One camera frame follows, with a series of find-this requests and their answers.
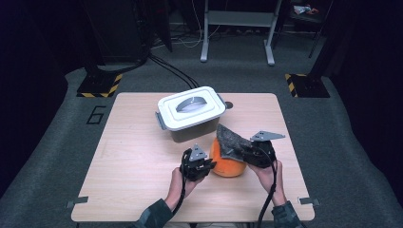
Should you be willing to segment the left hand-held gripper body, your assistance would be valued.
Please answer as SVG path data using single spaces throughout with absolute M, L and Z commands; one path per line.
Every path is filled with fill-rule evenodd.
M 182 154 L 180 170 L 182 175 L 189 181 L 201 180 L 202 165 L 207 160 L 205 152 L 195 143 L 192 148 L 188 148 Z

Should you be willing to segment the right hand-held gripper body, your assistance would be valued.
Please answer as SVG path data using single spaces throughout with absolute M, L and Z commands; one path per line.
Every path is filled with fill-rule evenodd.
M 284 135 L 259 131 L 250 138 L 251 144 L 245 150 L 245 161 L 259 168 L 270 167 L 277 159 L 272 140 L 283 139 Z

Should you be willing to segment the orange plush toy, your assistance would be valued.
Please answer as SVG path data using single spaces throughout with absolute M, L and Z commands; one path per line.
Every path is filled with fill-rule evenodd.
M 241 175 L 246 168 L 246 163 L 243 161 L 224 159 L 221 156 L 221 147 L 217 138 L 215 138 L 212 142 L 209 158 L 216 163 L 215 167 L 213 168 L 213 172 L 221 177 L 237 177 Z

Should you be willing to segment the grey fluffy towel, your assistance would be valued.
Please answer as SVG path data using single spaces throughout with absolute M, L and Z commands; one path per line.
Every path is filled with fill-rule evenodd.
M 222 124 L 218 125 L 216 136 L 220 146 L 220 155 L 223 159 L 242 162 L 242 154 L 252 148 L 250 141 Z

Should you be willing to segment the grey transparent storage box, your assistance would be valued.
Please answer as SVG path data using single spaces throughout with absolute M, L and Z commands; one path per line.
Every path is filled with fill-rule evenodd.
M 196 126 L 189 127 L 187 129 L 180 131 L 170 131 L 167 129 L 163 130 L 167 130 L 170 132 L 171 137 L 175 143 L 183 143 L 215 131 L 219 123 L 219 120 L 220 118 L 217 118 L 216 120 L 201 123 Z

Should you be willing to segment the white box lid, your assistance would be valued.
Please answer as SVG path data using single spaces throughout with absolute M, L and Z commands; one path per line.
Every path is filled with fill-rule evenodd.
M 162 129 L 180 131 L 216 120 L 226 108 L 212 87 L 201 86 L 161 98 L 156 117 Z

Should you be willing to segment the person's right hand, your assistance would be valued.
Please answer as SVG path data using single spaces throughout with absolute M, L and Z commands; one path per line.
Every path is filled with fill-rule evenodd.
M 283 187 L 283 165 L 281 161 L 275 161 L 271 167 L 267 168 L 259 168 L 252 164 L 249 164 L 248 167 L 258 176 L 260 184 L 267 193 L 270 192 L 273 184 L 276 185 L 276 190 L 272 197 L 272 202 L 275 206 L 281 206 L 287 202 Z

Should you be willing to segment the person's left hand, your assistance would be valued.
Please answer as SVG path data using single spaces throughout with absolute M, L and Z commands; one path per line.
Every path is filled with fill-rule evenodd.
M 182 190 L 184 190 L 184 197 L 187 198 L 201 182 L 202 180 L 187 181 L 185 185 L 182 185 L 182 173 L 180 168 L 174 168 L 172 171 L 169 190 L 166 198 L 164 199 L 166 205 L 171 211 L 174 211 L 180 201 Z

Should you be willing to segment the grey tape tab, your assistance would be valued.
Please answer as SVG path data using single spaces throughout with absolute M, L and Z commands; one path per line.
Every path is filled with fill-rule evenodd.
M 298 198 L 297 200 L 301 205 L 306 205 L 306 204 L 312 204 L 313 206 L 319 206 L 320 205 L 319 199 Z
M 88 201 L 88 197 L 79 197 L 79 198 L 67 201 L 67 203 L 65 204 L 65 207 L 73 208 L 76 204 L 87 203 L 87 201 Z

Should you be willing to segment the black yellow striped stand base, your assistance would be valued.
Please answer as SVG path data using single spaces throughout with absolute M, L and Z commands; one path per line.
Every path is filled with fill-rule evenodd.
M 329 98 L 325 85 L 320 79 L 311 79 L 305 74 L 286 74 L 290 93 L 295 98 Z
M 77 97 L 107 98 L 112 97 L 123 75 L 86 76 L 77 89 Z

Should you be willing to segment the white metal stand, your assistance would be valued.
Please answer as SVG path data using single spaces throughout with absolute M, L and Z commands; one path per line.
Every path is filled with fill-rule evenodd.
M 205 0 L 203 20 L 204 32 L 200 58 L 201 62 L 206 63 L 208 60 L 210 26 L 255 27 L 269 29 L 267 39 L 263 41 L 263 46 L 266 53 L 267 65 L 273 67 L 275 65 L 275 59 L 271 44 L 278 21 L 281 2 L 282 0 L 277 0 L 274 12 L 249 12 L 211 10 L 209 8 L 209 0 Z

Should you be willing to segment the small white orange object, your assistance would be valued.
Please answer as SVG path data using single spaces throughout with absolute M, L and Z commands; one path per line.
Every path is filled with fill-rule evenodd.
M 300 14 L 303 14 L 303 13 L 314 15 L 314 14 L 319 13 L 318 9 L 312 8 L 310 5 L 293 6 L 293 10 L 294 10 L 294 13 L 297 14 L 297 15 L 300 15 Z

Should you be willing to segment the black cabinet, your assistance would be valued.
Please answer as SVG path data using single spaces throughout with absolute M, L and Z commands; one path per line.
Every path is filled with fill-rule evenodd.
M 136 63 L 145 58 L 136 0 L 84 0 L 84 7 L 106 64 Z

